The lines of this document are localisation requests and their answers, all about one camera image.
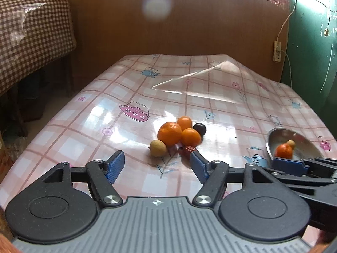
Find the red dried jujube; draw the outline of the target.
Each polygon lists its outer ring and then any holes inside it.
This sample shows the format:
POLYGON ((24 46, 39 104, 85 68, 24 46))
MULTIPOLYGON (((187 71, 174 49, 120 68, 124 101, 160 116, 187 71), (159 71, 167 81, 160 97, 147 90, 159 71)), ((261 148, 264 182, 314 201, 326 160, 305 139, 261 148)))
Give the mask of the red dried jujube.
POLYGON ((181 156, 185 157, 186 159, 190 159, 191 153, 195 152, 196 148, 192 146, 185 146, 185 147, 180 147, 178 149, 178 152, 181 156))

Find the small orange kumquat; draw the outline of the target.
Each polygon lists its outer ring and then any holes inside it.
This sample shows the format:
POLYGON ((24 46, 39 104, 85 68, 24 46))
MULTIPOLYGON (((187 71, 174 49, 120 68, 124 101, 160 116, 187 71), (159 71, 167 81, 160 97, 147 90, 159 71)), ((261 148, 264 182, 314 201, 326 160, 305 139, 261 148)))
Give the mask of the small orange kumquat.
POLYGON ((181 144, 184 146, 197 147, 201 144, 201 135, 192 128, 188 128, 182 131, 181 144))
POLYGON ((193 121, 187 116, 182 116, 177 120, 177 124, 181 127, 182 131, 185 129, 191 129, 193 127, 193 121))

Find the tan longan in bowl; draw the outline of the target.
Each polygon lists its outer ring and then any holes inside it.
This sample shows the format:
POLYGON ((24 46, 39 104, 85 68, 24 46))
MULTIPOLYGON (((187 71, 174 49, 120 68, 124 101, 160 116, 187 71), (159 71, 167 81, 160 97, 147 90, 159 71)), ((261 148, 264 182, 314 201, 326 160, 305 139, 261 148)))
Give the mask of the tan longan in bowl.
POLYGON ((296 148, 296 143, 293 140, 288 140, 286 142, 293 150, 296 148))

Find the tan longan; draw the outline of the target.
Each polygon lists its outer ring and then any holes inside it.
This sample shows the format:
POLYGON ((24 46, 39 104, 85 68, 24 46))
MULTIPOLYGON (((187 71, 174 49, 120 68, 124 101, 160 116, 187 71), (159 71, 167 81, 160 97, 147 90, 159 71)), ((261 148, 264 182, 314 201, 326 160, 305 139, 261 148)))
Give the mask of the tan longan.
POLYGON ((296 148, 296 143, 293 140, 288 140, 286 142, 293 150, 296 148))
POLYGON ((165 156, 167 152, 167 147, 161 140, 153 140, 148 148, 150 149, 150 154, 156 158, 165 156))

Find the pink plaid vinyl tablecloth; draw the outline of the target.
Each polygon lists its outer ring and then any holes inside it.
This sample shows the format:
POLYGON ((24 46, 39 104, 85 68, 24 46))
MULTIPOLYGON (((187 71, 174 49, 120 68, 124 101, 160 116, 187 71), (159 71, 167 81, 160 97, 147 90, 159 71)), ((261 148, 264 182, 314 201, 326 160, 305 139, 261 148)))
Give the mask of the pink plaid vinyl tablecloth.
POLYGON ((152 197, 154 218, 142 216, 153 235, 149 250, 193 251, 225 243, 212 227, 184 223, 190 209, 164 211, 164 197, 192 198, 201 184, 189 163, 171 149, 162 158, 149 145, 160 127, 189 117, 206 133, 198 150, 208 160, 233 167, 267 161, 270 130, 290 129, 309 139, 328 158, 336 157, 336 140, 309 105, 289 86, 271 81, 226 55, 192 57, 126 56, 70 100, 30 142, 1 183, 1 207, 60 162, 84 166, 125 154, 114 184, 123 199, 152 197))

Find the beige wall power socket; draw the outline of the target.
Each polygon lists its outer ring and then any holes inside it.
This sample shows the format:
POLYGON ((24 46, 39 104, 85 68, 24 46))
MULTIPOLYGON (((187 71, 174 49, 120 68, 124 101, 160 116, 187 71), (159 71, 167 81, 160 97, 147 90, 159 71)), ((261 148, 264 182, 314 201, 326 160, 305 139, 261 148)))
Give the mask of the beige wall power socket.
POLYGON ((274 41, 273 61, 281 62, 282 48, 281 43, 277 40, 274 41))

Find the brown checkered chair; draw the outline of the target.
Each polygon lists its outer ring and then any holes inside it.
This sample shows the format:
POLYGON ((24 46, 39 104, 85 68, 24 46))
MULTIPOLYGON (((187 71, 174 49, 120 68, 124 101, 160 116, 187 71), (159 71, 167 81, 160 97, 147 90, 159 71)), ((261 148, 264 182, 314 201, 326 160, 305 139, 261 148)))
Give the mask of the brown checkered chair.
POLYGON ((1 0, 1 93, 75 47, 67 0, 1 0))

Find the metal bowl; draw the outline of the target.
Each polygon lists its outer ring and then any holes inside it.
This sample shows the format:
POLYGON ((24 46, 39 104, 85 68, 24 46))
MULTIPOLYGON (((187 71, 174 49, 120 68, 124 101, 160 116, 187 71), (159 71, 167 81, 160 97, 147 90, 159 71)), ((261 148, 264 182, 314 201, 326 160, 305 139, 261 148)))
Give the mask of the metal bowl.
POLYGON ((295 150, 292 158, 294 160, 321 158, 319 149, 303 135, 285 128, 275 128, 269 131, 266 140, 267 160, 271 162, 277 147, 288 140, 295 142, 295 150))

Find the dark purple plum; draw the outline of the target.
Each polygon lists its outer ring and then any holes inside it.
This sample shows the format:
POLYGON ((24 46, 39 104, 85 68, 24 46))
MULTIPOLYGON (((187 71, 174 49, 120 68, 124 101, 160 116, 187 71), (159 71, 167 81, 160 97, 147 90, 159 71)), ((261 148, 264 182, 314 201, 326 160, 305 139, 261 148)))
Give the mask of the dark purple plum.
POLYGON ((200 136, 204 136, 207 131, 206 126, 203 123, 195 123, 193 129, 196 130, 200 136))

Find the orange mandarin in bowl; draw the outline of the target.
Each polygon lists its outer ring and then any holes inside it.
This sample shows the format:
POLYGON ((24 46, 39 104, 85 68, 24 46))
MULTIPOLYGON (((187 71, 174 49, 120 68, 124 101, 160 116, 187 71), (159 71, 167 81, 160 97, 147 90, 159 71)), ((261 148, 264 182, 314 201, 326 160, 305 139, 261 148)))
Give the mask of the orange mandarin in bowl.
POLYGON ((280 144, 275 150, 275 158, 291 159, 292 154, 293 149, 287 143, 280 144))

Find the large wrinkled orange mandarin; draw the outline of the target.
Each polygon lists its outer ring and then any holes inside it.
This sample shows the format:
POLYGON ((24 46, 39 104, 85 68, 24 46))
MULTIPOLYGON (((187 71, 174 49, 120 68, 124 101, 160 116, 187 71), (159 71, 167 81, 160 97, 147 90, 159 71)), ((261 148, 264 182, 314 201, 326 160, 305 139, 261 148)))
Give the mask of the large wrinkled orange mandarin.
POLYGON ((157 139, 162 141, 167 147, 173 147, 179 143, 182 136, 182 128, 175 122, 166 122, 157 133, 157 139))

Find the wooden headboard panel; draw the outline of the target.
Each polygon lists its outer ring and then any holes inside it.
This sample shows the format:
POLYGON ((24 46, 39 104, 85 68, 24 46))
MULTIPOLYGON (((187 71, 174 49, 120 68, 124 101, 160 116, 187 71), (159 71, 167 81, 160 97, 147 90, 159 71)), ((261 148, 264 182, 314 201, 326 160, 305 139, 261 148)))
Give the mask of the wooden headboard panel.
POLYGON ((68 0, 77 47, 71 55, 76 88, 83 88, 126 55, 227 54, 280 81, 275 40, 290 0, 68 0))

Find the small orange kumquat front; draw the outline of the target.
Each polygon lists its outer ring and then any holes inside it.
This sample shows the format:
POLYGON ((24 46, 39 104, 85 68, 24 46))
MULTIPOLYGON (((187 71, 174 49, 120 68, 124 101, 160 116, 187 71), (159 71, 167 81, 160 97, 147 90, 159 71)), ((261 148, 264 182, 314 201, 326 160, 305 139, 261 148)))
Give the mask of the small orange kumquat front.
POLYGON ((197 147, 201 144, 201 135, 192 128, 188 128, 182 131, 181 144, 184 146, 197 147))

